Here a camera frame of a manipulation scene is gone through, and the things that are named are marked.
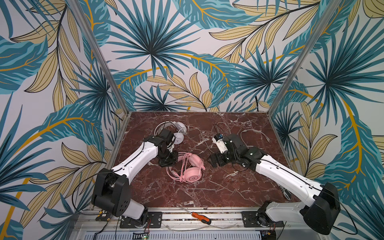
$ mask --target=white headphones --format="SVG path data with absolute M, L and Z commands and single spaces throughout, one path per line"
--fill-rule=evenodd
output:
M 180 144 L 184 140 L 184 134 L 187 134 L 187 127 L 182 122 L 175 122 L 175 121 L 162 122 L 155 128 L 155 131 L 153 132 L 153 134 L 158 135 L 163 130 L 163 128 L 166 128 L 172 125 L 175 126 L 175 128 L 178 130 L 178 132 L 173 134 L 175 136 L 174 144 Z

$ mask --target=red marble table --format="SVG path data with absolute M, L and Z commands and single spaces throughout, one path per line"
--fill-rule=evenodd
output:
M 267 177 L 249 169 L 234 174 L 231 164 L 213 168 L 206 161 L 211 152 L 204 141 L 214 152 L 218 151 L 211 140 L 216 133 L 213 123 L 225 122 L 232 133 L 250 128 L 261 130 L 270 142 L 262 134 L 248 131 L 242 134 L 245 143 L 263 149 L 287 165 L 265 113 L 132 112 L 115 165 L 131 155 L 143 138 L 153 134 L 154 128 L 166 120 L 180 121 L 202 131 L 203 138 L 197 129 L 190 128 L 183 143 L 176 145 L 175 149 L 198 154 L 205 161 L 206 170 L 198 182 L 180 183 L 170 179 L 166 169 L 159 167 L 157 159 L 153 159 L 132 181 L 132 199 L 148 207 L 254 207 L 261 206 L 265 200 L 287 202 L 278 185 Z M 238 164 L 235 168 L 243 169 Z

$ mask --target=metal post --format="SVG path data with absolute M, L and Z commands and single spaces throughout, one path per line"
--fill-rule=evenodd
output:
M 77 23 L 80 26 L 81 32 L 84 34 L 85 38 L 87 39 L 89 46 L 91 47 L 91 50 L 93 51 L 93 54 L 98 61 L 98 64 L 101 68 L 101 70 L 104 72 L 104 75 L 111 87 L 112 92 L 115 94 L 118 103 L 123 110 L 125 115 L 128 115 L 128 109 L 125 105 L 124 99 L 121 97 L 121 94 L 117 88 L 116 82 L 113 79 L 112 73 L 107 65 L 106 60 L 104 59 L 103 54 L 101 53 L 100 47 L 96 41 L 96 38 L 93 34 L 93 31 L 91 29 L 91 26 L 89 25 L 88 20 L 85 17 L 85 13 L 83 9 L 80 6 L 80 3 L 78 0 L 68 0 L 68 4 L 70 5 L 70 9 L 73 12 L 73 16 L 76 19 Z
M 313 46 L 323 33 L 325 27 L 327 26 L 328 22 L 330 21 L 331 17 L 333 16 L 333 13 L 341 3 L 341 0 L 330 0 L 327 7 L 324 10 L 323 15 L 320 17 L 318 24 L 315 26 L 315 28 L 312 31 L 312 34 L 309 36 L 307 42 L 305 43 L 305 46 L 303 50 L 300 52 L 299 56 L 297 57 L 296 62 L 293 64 L 292 69 L 289 71 L 287 78 L 281 85 L 281 88 L 279 92 L 277 93 L 275 99 L 273 100 L 269 110 L 268 115 L 272 116 L 274 114 L 274 111 L 276 110 L 277 106 L 279 105 L 281 99 L 283 99 L 285 92 L 291 85 L 293 79 L 295 78 L 297 71 L 300 69 L 301 65 L 303 64 L 305 58 L 309 55 L 310 51 L 312 50 Z

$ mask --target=teal banana leaf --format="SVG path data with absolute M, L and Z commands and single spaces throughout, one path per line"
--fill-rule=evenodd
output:
M 229 0 L 173 0 L 180 13 L 190 22 L 204 29 L 230 29 L 245 26 L 259 16 L 249 16 L 244 10 L 233 7 Z
M 381 155 L 371 130 L 358 116 L 346 118 L 341 126 L 341 150 L 316 180 L 335 185 L 340 199 L 349 204 L 360 195 L 377 194 L 382 176 Z
M 277 88 L 275 88 L 275 89 L 271 92 L 271 94 L 268 96 L 266 102 L 269 104 L 269 106 L 271 106 L 273 100 L 275 99 L 277 93 L 278 93 L 279 90 L 280 90 L 280 87 L 281 87 L 281 85 L 279 85 Z
M 0 229 L 3 229 L 4 223 L 0 225 Z M 8 237 L 5 237 L 5 240 L 11 240 L 11 239 L 16 239 L 16 240 L 23 240 L 23 231 L 24 228 L 21 223 L 16 222 L 15 220 L 10 220 L 8 228 L 6 230 L 6 234 Z
M 0 94 L 11 94 L 39 70 L 47 57 L 48 43 L 12 43 L 0 36 Z
M 341 1 L 340 6 L 333 14 L 331 20 L 328 22 L 324 32 L 321 34 L 316 44 L 312 48 L 311 52 L 315 52 L 322 48 L 323 44 L 326 44 L 336 32 L 342 27 L 344 22 L 348 19 L 349 13 L 353 8 L 356 0 L 345 0 Z M 284 50 L 283 54 L 285 56 L 298 56 L 302 51 L 305 43 L 308 41 L 309 36 L 311 35 L 316 24 L 319 22 L 320 17 L 322 16 L 327 4 L 330 0 L 323 0 L 319 4 L 319 9 L 311 20 L 311 24 L 308 29 L 296 37 L 294 40 L 289 42 Z
M 210 54 L 190 56 L 193 66 L 208 77 L 209 91 L 213 94 L 210 108 L 220 103 L 236 92 L 234 82 L 239 78 L 236 65 Z
M 101 0 L 80 0 L 79 3 L 85 13 L 85 16 L 88 19 L 97 43 L 99 46 L 104 45 L 109 38 L 108 32 L 111 30 L 111 25 L 108 23 L 108 20 L 111 19 L 111 16 L 109 15 L 107 4 L 105 1 Z M 84 36 L 83 42 L 84 48 L 86 50 L 85 52 L 89 60 L 92 58 L 91 50 L 89 48 L 88 42 L 84 41 Z
M 66 105 L 59 111 L 49 114 L 35 136 L 40 136 L 45 141 L 57 141 L 75 136 L 87 145 L 95 145 L 101 155 L 104 155 L 101 120 L 94 114 L 94 110 L 85 104 Z
M 136 87 L 147 79 L 147 71 L 141 69 L 128 69 L 124 72 L 115 73 L 116 81 L 121 96 L 124 98 L 127 108 L 135 111 L 133 104 L 136 101 Z
M 274 92 L 275 92 L 274 97 L 276 96 L 279 89 L 276 88 L 274 90 Z M 281 112 L 286 106 L 288 106 L 289 103 L 301 103 L 301 102 L 303 102 L 307 98 L 307 95 L 308 95 L 308 91 L 307 91 L 306 86 L 303 83 L 299 83 L 297 80 L 293 80 L 291 85 L 287 89 L 287 92 L 285 93 L 285 95 L 283 96 L 279 105 L 277 106 L 276 113 Z M 268 104 L 271 104 L 273 102 L 273 99 L 268 98 L 267 102 L 268 102 Z

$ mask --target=black and orange handle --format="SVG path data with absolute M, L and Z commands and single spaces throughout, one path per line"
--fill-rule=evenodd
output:
M 207 218 L 206 216 L 197 214 L 195 212 L 192 212 L 192 217 L 195 217 L 195 218 L 199 219 L 200 222 L 208 224 L 208 225 L 211 225 L 211 223 L 212 223 L 212 221 L 209 218 Z

